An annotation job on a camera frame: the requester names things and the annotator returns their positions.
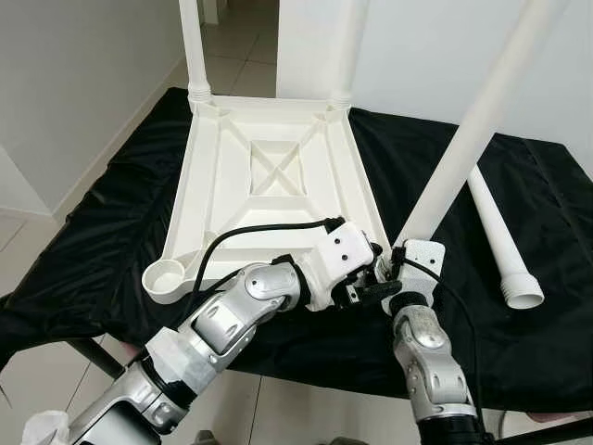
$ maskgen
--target white plastic tube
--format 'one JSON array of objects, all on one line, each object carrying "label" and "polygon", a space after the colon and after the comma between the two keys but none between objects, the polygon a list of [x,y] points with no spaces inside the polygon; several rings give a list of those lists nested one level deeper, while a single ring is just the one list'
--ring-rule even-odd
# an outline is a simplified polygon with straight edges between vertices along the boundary
[{"label": "white plastic tube", "polygon": [[367,20],[369,0],[348,0],[342,6],[342,16],[336,35],[335,76],[331,104],[334,108],[350,107],[352,81],[359,60],[360,42]]},{"label": "white plastic tube", "polygon": [[513,309],[539,306],[544,301],[544,293],[537,279],[527,271],[509,228],[477,166],[470,173],[467,184],[472,191],[473,201],[500,271],[500,290],[507,305]]},{"label": "white plastic tube", "polygon": [[189,74],[189,85],[187,85],[189,101],[194,104],[208,102],[211,99],[211,94],[204,64],[197,1],[179,0],[179,10],[182,16],[183,43],[185,44],[185,59]]},{"label": "white plastic tube", "polygon": [[430,239],[480,159],[516,86],[568,0],[529,0],[473,104],[436,166],[394,247]]}]

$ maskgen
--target white cloth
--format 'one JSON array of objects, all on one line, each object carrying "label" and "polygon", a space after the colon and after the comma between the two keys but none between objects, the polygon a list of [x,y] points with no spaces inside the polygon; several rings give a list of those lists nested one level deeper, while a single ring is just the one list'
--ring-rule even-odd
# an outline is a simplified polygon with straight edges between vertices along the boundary
[{"label": "white cloth", "polygon": [[68,424],[68,415],[61,411],[35,414],[25,424],[20,445],[68,445]]}]

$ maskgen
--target black tablecloth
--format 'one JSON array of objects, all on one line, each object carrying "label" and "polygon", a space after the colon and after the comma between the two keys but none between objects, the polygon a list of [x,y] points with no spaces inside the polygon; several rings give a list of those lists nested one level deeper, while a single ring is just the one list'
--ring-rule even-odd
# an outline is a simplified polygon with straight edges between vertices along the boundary
[{"label": "black tablecloth", "polygon": [[[385,230],[394,240],[455,126],[353,108],[352,126]],[[141,274],[163,249],[191,113],[171,89],[109,163],[11,295],[0,299],[0,366],[17,350],[104,332],[136,345],[175,326],[185,300],[154,303]],[[509,309],[467,187],[434,240],[442,276],[464,297],[480,333],[485,405],[522,411],[591,409],[593,184],[566,149],[497,134],[480,167],[546,301]],[[436,291],[453,353],[473,379],[469,328]],[[404,396],[379,307],[283,313],[260,327],[232,368],[319,386]]]}]

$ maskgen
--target tiled floor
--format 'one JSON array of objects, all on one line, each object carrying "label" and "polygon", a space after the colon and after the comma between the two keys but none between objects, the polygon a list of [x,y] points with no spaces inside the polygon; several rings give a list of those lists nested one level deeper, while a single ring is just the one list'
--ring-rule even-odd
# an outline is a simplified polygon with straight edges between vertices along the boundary
[{"label": "tiled floor", "polygon": [[[219,26],[203,28],[208,79],[218,95],[275,96],[278,0],[231,0]],[[176,86],[187,85],[180,72]],[[14,289],[57,232],[52,219],[24,221],[0,213],[0,295]],[[128,360],[110,336],[98,339],[120,362]],[[76,416],[110,379],[64,343],[21,352],[0,375],[0,443],[18,444],[24,422],[43,410]],[[499,412],[488,411],[495,430]],[[372,445],[419,443],[407,400],[316,388],[258,375],[223,373],[196,400],[165,445],[189,445],[199,429],[212,429],[221,445],[316,445],[336,436]],[[531,423],[513,415],[512,432]]]}]

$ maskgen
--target black cloth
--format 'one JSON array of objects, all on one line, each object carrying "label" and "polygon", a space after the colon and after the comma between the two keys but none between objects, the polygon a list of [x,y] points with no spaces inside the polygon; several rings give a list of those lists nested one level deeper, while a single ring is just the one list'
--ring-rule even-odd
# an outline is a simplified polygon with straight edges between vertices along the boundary
[{"label": "black cloth", "polygon": [[[160,306],[140,277],[163,249],[191,113],[171,89],[110,161],[11,295],[0,299],[0,366],[17,350],[109,332],[143,345],[176,326],[185,299]],[[456,127],[371,113],[349,115],[385,230],[394,240]],[[485,406],[533,412],[591,409],[593,184],[559,144],[497,134],[480,167],[529,270],[546,294],[509,309],[464,187],[435,233],[443,279],[465,299],[480,337]],[[469,328],[437,288],[435,310],[473,381]],[[405,396],[390,323],[378,306],[277,315],[232,368],[313,385]]]}]

